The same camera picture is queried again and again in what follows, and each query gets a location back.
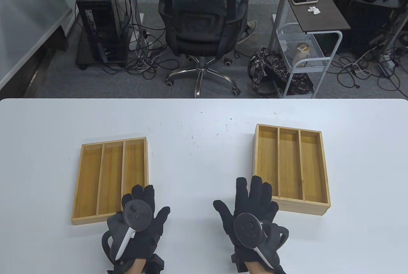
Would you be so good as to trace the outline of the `person's left hand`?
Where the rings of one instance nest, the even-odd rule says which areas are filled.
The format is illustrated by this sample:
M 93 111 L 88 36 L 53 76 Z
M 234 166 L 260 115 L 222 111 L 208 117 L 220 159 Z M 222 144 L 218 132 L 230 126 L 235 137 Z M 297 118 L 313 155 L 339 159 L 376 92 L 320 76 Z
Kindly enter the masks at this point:
M 135 260 L 149 260 L 154 255 L 171 209 L 165 206 L 155 214 L 152 185 L 133 186 L 121 198 L 121 205 L 121 211 L 107 218 L 102 248 L 111 263 L 124 270 Z

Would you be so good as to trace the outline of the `person's right hand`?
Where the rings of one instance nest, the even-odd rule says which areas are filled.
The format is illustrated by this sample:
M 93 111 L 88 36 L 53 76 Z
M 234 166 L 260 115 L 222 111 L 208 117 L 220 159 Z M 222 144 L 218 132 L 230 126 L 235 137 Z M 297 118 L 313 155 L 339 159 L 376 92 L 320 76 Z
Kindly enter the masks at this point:
M 233 214 L 223 201 L 213 202 L 234 246 L 231 258 L 238 272 L 284 273 L 277 251 L 287 241 L 289 231 L 274 223 L 279 206 L 272 200 L 272 193 L 271 184 L 259 176 L 251 178 L 249 189 L 246 178 L 239 177 Z

